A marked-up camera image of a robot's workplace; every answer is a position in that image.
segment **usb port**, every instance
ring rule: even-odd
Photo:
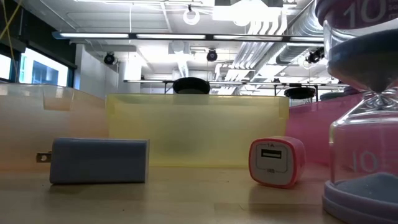
[[[281,159],[282,158],[282,152],[281,151],[277,151],[277,150],[261,149],[261,157]]]

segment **metal prong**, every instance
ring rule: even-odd
[[[51,152],[39,152],[36,154],[36,162],[51,162]]]

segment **pink usb charger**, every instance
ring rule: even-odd
[[[250,146],[250,176],[262,185],[291,188],[304,171],[305,148],[291,137],[255,140]]]

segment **usb wall charger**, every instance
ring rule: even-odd
[[[58,138],[52,152],[37,162],[51,162],[52,184],[142,183],[147,180],[149,141]]]
[[[249,151],[250,176],[262,185],[290,188],[302,175],[305,165],[303,143],[291,137],[255,140]]]

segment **window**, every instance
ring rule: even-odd
[[[0,55],[0,78],[10,79],[11,58]]]
[[[20,83],[42,83],[66,86],[68,67],[26,48],[21,55]]]

